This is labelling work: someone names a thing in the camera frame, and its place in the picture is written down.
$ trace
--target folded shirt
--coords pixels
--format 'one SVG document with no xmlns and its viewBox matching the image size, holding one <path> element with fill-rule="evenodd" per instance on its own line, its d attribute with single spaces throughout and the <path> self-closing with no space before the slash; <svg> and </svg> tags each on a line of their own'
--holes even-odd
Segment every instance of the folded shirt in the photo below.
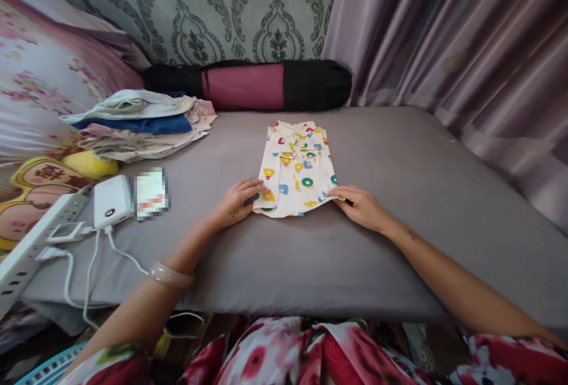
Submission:
<svg viewBox="0 0 568 385">
<path fill-rule="evenodd" d="M 283 218 L 303 216 L 327 203 L 337 186 L 325 128 L 314 122 L 268 127 L 259 179 L 268 188 L 256 195 L 253 212 Z"/>
<path fill-rule="evenodd" d="M 82 130 L 90 124 L 99 124 L 119 130 L 146 132 L 150 134 L 179 134 L 181 132 L 191 131 L 191 124 L 183 113 L 166 117 L 129 120 L 88 118 L 72 124 L 72 127 Z"/>
<path fill-rule="evenodd" d="M 195 97 L 172 98 L 144 89 L 123 89 L 97 104 L 91 110 L 76 115 L 60 116 L 72 125 L 85 119 L 133 120 L 168 117 L 185 113 L 193 107 Z"/>
</svg>

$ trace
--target curtain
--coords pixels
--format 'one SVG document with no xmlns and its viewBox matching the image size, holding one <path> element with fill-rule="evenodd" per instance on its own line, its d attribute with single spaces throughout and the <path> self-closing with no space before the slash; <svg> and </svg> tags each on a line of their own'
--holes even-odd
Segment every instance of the curtain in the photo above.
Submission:
<svg viewBox="0 0 568 385">
<path fill-rule="evenodd" d="M 568 234 L 568 0 L 335 0 L 353 106 L 429 110 Z"/>
</svg>

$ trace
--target white power strip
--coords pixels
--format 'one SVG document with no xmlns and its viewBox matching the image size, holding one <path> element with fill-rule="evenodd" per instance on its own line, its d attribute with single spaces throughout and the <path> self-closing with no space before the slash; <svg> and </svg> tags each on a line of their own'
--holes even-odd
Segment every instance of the white power strip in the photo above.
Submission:
<svg viewBox="0 0 568 385">
<path fill-rule="evenodd" d="M 52 230 L 63 222 L 75 222 L 88 203 L 89 198 L 80 194 L 66 194 L 58 198 L 0 264 L 0 318 L 16 302 L 40 268 L 36 256 L 48 246 L 47 237 Z"/>
</svg>

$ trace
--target blurred card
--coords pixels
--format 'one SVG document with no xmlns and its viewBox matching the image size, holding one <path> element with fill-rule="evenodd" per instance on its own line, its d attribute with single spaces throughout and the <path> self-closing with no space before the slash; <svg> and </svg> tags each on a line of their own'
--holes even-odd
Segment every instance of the blurred card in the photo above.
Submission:
<svg viewBox="0 0 568 385">
<path fill-rule="evenodd" d="M 162 167 L 150 168 L 134 180 L 136 193 L 136 220 L 154 218 L 169 208 L 166 171 Z"/>
</svg>

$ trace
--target forearm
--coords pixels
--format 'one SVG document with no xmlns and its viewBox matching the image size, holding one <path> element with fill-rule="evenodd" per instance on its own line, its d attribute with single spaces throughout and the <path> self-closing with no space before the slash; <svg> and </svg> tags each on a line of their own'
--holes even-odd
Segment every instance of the forearm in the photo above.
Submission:
<svg viewBox="0 0 568 385">
<path fill-rule="evenodd" d="M 523 310 L 408 226 L 397 224 L 385 235 L 400 249 L 446 309 L 469 331 L 507 336 L 539 335 L 565 347 Z"/>
<path fill-rule="evenodd" d="M 217 228 L 208 221 L 193 227 L 162 263 L 182 274 L 193 274 Z M 153 351 L 169 316 L 185 289 L 165 286 L 146 277 L 95 333 L 67 372 L 103 348 L 138 342 Z"/>
</svg>

